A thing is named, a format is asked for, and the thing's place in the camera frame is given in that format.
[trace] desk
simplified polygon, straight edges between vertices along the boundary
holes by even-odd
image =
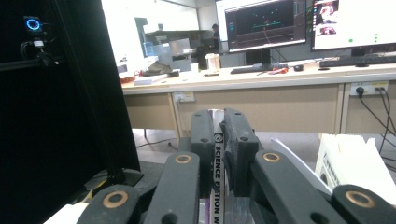
[[[243,112],[259,132],[384,132],[359,98],[349,97],[350,83],[389,81],[389,97],[395,105],[396,64],[318,69],[318,63],[310,63],[303,72],[290,69],[287,74],[257,76],[231,75],[232,68],[222,68],[216,77],[203,77],[205,71],[186,72],[152,85],[126,83],[122,87],[132,127],[173,129],[179,136],[189,135],[194,112],[224,107]],[[176,102],[173,93],[177,91],[193,91],[195,102]],[[379,95],[363,99],[386,119]]]

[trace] power outlet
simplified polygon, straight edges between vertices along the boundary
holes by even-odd
[[[388,91],[388,84],[389,83],[387,81],[355,82],[355,83],[352,83],[350,86],[350,94],[349,95],[358,95],[358,93],[356,92],[356,89],[358,87],[364,88],[363,95],[379,95],[380,92],[377,89],[384,88],[385,91]]]
[[[176,102],[194,102],[194,92],[193,91],[177,91],[173,93],[174,100]]]

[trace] white cup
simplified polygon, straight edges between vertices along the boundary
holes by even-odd
[[[190,64],[190,66],[191,66],[191,71],[192,71],[193,73],[199,73],[199,66],[198,66],[198,63],[192,63],[192,64]]]
[[[220,56],[218,54],[206,54],[207,70],[217,73],[220,70]]]

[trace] computer monitor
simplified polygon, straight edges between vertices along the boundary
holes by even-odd
[[[393,1],[314,0],[311,51],[352,49],[352,56],[396,43]]]
[[[267,0],[224,10],[230,52],[306,42],[305,0]]]

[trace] book spine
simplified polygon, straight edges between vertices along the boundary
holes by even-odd
[[[213,162],[214,188],[210,194],[209,222],[210,224],[224,223],[224,133],[219,124],[224,121],[223,110],[210,110],[213,120],[215,138],[215,159]]]

